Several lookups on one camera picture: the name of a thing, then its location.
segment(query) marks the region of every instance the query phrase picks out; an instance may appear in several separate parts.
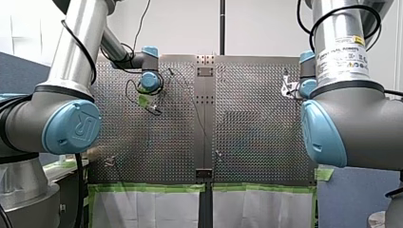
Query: white cloth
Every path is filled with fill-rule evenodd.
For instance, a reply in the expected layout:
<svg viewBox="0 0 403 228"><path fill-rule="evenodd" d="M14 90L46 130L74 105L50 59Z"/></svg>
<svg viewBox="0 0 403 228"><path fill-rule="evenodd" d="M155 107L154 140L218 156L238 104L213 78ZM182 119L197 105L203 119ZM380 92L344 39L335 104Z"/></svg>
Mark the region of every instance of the white cloth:
<svg viewBox="0 0 403 228"><path fill-rule="evenodd" d="M93 228L197 228L200 193L95 193Z"/></svg>
<svg viewBox="0 0 403 228"><path fill-rule="evenodd" d="M214 192L213 201L217 228L313 227L313 193Z"/></svg>

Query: green tape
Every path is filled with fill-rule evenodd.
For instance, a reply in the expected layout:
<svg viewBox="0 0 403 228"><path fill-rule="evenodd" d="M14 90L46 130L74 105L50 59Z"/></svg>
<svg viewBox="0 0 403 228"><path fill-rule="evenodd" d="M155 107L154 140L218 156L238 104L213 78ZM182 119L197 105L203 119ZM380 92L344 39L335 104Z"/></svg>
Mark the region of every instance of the green tape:
<svg viewBox="0 0 403 228"><path fill-rule="evenodd" d="M89 215L89 226L92 227L92 216L94 211L94 201L95 201L95 192L89 190L88 191L88 215Z"/></svg>
<svg viewBox="0 0 403 228"><path fill-rule="evenodd" d="M89 204L89 199L88 197L84 198L84 206L87 206Z"/></svg>
<svg viewBox="0 0 403 228"><path fill-rule="evenodd" d="M287 192L287 193L315 193L317 188L315 186L308 187L293 187L274 184L258 184L258 183L215 183L213 191L216 192L241 192L246 190L258 190L266 192Z"/></svg>
<svg viewBox="0 0 403 228"><path fill-rule="evenodd" d="M142 108L146 108L149 104L148 99L144 95L139 96L139 106Z"/></svg>
<svg viewBox="0 0 403 228"><path fill-rule="evenodd" d="M331 168L318 168L315 169L315 179L317 181L329 181L335 169Z"/></svg>
<svg viewBox="0 0 403 228"><path fill-rule="evenodd" d="M62 164L59 164L58 161L54 163L50 163L44 166L45 169L49 169L51 167L60 167L60 168L73 168L77 167L76 161L63 161Z"/></svg>
<svg viewBox="0 0 403 228"><path fill-rule="evenodd" d="M161 185L148 183L102 183L90 184L88 186L90 192L150 192L150 193L195 193L204 192L203 184L177 184L177 185Z"/></svg>

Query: metal panel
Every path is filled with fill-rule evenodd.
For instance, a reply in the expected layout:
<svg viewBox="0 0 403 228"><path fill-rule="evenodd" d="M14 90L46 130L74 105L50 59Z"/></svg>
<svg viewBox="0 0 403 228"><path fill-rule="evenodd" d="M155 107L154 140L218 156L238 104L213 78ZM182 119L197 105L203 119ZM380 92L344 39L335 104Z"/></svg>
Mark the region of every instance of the metal panel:
<svg viewBox="0 0 403 228"><path fill-rule="evenodd" d="M125 97L127 80L137 82L139 75L113 69L107 61L98 63L94 96L102 112L103 127L97 146L89 152L91 183L195 182L195 64L196 56L161 58L166 93L158 101L163 114L153 116ZM169 67L174 76L167 71ZM136 99L132 85L128 96Z"/></svg>
<svg viewBox="0 0 403 228"><path fill-rule="evenodd" d="M298 58L216 58L214 181L314 185L299 105L281 96L282 72L298 79Z"/></svg>
<svg viewBox="0 0 403 228"><path fill-rule="evenodd" d="M297 58L208 56L207 64L197 57L161 58L166 94L158 117L125 97L126 81L138 75L98 64L94 94L104 120L89 181L193 183L197 168L213 168L217 182L315 184L299 106L280 94L285 67L297 80ZM198 75L200 67L213 75ZM134 87L128 94L137 96Z"/></svg>

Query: bolt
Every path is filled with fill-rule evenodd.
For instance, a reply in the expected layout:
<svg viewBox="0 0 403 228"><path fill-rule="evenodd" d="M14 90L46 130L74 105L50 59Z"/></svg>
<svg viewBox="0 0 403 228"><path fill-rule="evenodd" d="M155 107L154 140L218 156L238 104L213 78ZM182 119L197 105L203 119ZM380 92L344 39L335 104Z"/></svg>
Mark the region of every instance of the bolt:
<svg viewBox="0 0 403 228"><path fill-rule="evenodd" d="M66 211L66 205L65 204L60 204L59 205L59 214L64 214Z"/></svg>

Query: blue joint cap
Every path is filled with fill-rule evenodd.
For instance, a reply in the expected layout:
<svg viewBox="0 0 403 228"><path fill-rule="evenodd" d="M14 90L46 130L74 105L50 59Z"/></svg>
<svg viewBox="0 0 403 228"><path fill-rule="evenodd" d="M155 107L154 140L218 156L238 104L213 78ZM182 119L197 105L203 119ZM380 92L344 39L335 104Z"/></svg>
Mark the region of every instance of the blue joint cap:
<svg viewBox="0 0 403 228"><path fill-rule="evenodd" d="M160 80L158 79L157 74L150 71L143 73L140 83L147 91L154 91L160 86Z"/></svg>
<svg viewBox="0 0 403 228"><path fill-rule="evenodd" d="M315 54L311 50L306 50L299 55L299 63L303 64L313 58L315 58Z"/></svg>
<svg viewBox="0 0 403 228"><path fill-rule="evenodd" d="M82 153L98 137L100 127L98 107L86 100L75 100L49 118L42 132L42 145L55 155Z"/></svg>
<svg viewBox="0 0 403 228"><path fill-rule="evenodd" d="M142 52L158 58L158 49L154 46L144 46Z"/></svg>
<svg viewBox="0 0 403 228"><path fill-rule="evenodd" d="M299 87L299 95L305 99L309 99L309 95L311 95L312 91L317 87L317 80L308 79L301 83Z"/></svg>
<svg viewBox="0 0 403 228"><path fill-rule="evenodd" d="M345 167L346 149L326 110L314 100L304 102L301 120L303 140L309 157L317 163Z"/></svg>

